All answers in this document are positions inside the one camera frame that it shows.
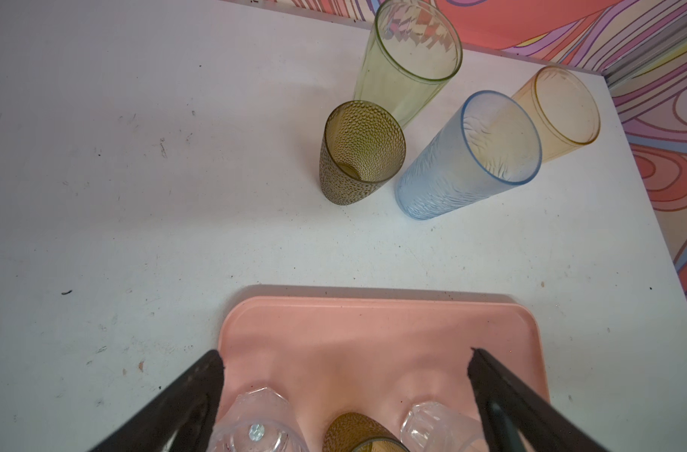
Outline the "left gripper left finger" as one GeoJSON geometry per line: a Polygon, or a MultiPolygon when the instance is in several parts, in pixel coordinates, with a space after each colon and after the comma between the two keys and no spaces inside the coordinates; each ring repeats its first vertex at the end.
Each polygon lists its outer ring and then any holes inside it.
{"type": "Polygon", "coordinates": [[[209,350],[95,451],[205,451],[225,384],[224,362],[209,350]]]}

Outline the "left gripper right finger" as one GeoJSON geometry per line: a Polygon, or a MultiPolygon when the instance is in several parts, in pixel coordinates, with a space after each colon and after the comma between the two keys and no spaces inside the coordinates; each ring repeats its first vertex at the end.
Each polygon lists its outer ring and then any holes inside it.
{"type": "Polygon", "coordinates": [[[484,348],[468,377],[490,451],[603,451],[484,348]]]}

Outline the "clear short glass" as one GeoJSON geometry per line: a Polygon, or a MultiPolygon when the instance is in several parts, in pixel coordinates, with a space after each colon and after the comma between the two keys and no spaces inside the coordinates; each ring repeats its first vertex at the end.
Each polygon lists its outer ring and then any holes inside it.
{"type": "Polygon", "coordinates": [[[436,401],[415,404],[401,427],[409,451],[488,451],[481,423],[436,401]]]}
{"type": "Polygon", "coordinates": [[[294,408],[269,387],[236,397],[213,426],[208,451],[308,452],[294,408]]]}

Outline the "olive brown short cup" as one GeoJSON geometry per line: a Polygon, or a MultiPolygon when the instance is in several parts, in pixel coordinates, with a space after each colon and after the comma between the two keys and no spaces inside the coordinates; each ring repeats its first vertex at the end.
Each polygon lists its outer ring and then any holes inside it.
{"type": "Polygon", "coordinates": [[[386,109],[352,100],[326,120],[320,155],[321,190],[335,205],[352,205],[377,191],[405,162],[405,135],[386,109]]]}

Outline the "tall yellow-green cup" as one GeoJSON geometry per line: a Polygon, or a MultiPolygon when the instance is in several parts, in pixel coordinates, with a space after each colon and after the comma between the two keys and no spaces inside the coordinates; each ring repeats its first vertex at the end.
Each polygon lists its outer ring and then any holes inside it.
{"type": "Polygon", "coordinates": [[[405,128],[458,73],[460,37],[426,1],[385,1],[375,15],[354,98],[382,107],[405,128]]]}

